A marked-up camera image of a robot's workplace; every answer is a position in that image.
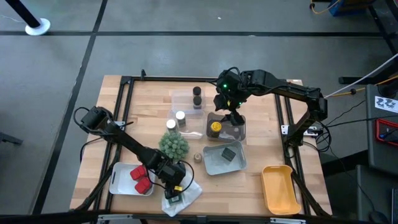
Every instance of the yellow tray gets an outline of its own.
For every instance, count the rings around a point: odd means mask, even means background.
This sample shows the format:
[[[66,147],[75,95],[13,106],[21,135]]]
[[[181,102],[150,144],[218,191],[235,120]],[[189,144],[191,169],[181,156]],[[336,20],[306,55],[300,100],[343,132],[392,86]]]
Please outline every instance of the yellow tray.
[[[293,190],[292,171],[286,165],[267,166],[262,170],[264,201],[275,215],[292,215],[301,211]]]

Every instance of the sticker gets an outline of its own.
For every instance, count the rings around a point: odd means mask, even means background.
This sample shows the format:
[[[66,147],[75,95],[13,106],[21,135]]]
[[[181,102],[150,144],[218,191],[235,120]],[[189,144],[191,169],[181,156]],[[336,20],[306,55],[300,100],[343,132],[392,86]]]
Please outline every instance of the sticker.
[[[398,101],[380,96],[374,97],[374,107],[394,113],[398,113]]]

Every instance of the concrete floor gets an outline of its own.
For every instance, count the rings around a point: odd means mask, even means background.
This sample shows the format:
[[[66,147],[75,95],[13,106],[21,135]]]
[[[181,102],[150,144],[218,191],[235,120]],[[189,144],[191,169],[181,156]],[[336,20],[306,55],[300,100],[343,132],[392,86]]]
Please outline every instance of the concrete floor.
[[[102,0],[23,2],[51,21],[51,31],[91,32]],[[308,5],[308,0],[112,0],[99,31],[378,32],[369,13],[317,16]],[[317,3],[318,10],[326,6]],[[394,30],[396,21],[385,4],[378,0],[375,8],[387,29]],[[4,1],[0,14],[21,20]],[[24,30],[24,24],[0,17],[0,34],[15,30]],[[0,144],[1,214],[32,211],[89,38],[0,35],[0,131],[24,140],[17,147]],[[215,77],[231,66],[260,68],[279,78],[302,79],[328,94],[342,87],[338,77],[363,76],[389,57],[386,42],[374,37],[97,36],[75,106],[96,103],[104,75],[138,75],[142,68],[153,76],[202,77]],[[363,99],[362,93],[330,99],[329,117]],[[362,105],[340,121],[364,117]],[[337,156],[367,147],[364,123],[331,132]],[[86,136],[69,124],[44,213],[68,210]],[[356,147],[346,147],[347,142]],[[322,156],[322,161],[330,159]]]

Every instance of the gray tray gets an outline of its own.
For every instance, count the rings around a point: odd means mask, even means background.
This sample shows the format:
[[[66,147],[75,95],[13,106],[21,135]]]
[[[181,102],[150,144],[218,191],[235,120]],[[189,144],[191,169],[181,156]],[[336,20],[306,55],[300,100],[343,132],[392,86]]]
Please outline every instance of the gray tray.
[[[231,162],[221,156],[225,147],[228,147],[228,149],[236,153]],[[239,141],[219,146],[206,146],[203,148],[203,156],[205,158],[206,171],[209,175],[242,170],[245,169],[247,165],[243,152],[243,145]]]

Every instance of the red block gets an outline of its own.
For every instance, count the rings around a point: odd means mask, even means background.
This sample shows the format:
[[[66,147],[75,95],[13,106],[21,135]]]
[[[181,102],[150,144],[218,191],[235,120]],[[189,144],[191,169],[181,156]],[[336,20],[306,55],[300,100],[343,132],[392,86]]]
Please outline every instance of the red block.
[[[145,194],[151,187],[152,183],[149,181],[148,177],[142,178],[135,186],[137,192],[140,194]]]
[[[130,172],[130,176],[133,180],[138,180],[142,177],[145,177],[146,175],[147,175],[147,170],[143,165],[138,166],[137,168],[133,169]]]

